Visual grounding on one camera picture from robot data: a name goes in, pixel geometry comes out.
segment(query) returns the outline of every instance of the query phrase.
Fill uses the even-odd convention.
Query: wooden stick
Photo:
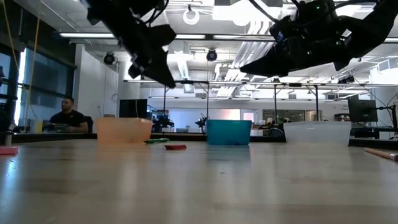
[[[396,154],[396,153],[383,152],[383,151],[375,150],[375,149],[371,149],[371,148],[365,148],[364,150],[366,152],[371,153],[371,154],[382,156],[382,157],[385,157],[387,159],[392,159],[393,161],[398,161],[398,154]]]

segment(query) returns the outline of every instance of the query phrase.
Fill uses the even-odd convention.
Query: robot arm
[[[170,88],[175,87],[167,66],[167,52],[162,46],[176,37],[169,25],[150,27],[163,12],[169,0],[80,0],[88,7],[87,19],[92,25],[102,21],[113,33],[119,45],[132,57],[129,75],[147,76]],[[154,10],[148,21],[141,17]]]
[[[254,0],[249,1],[259,7]],[[373,12],[363,20],[336,15],[337,8],[361,2],[376,2]],[[349,0],[337,6],[333,0],[314,0],[296,5],[294,21],[285,17],[271,27],[276,44],[263,58],[241,67],[242,72],[283,77],[332,62],[340,70],[352,58],[362,57],[381,45],[398,14],[397,0]],[[341,35],[346,29],[351,34],[344,38]]]

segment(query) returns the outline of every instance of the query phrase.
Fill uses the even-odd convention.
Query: red block
[[[187,149],[186,145],[176,145],[176,146],[165,145],[164,147],[166,148],[166,150],[186,150]]]
[[[0,155],[16,155],[18,146],[0,146]]]

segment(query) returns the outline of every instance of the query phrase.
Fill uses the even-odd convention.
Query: computer monitor
[[[376,101],[348,100],[351,122],[378,122]]]
[[[120,118],[147,118],[147,99],[121,100],[119,107]]]

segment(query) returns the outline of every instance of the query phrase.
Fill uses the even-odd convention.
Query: person
[[[62,111],[52,116],[52,124],[67,124],[66,131],[73,133],[88,133],[88,125],[83,114],[73,110],[75,100],[66,97],[62,100]]]

